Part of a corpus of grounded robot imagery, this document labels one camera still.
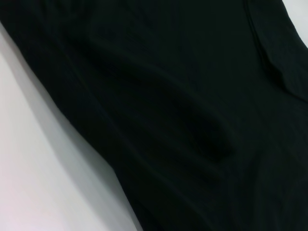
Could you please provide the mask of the black shirt with FREE print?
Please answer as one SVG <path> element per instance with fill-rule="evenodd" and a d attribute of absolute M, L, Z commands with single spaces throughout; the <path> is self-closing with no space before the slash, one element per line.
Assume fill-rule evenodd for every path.
<path fill-rule="evenodd" d="M 282 0 L 0 0 L 143 231 L 308 231 L 308 48 Z"/>

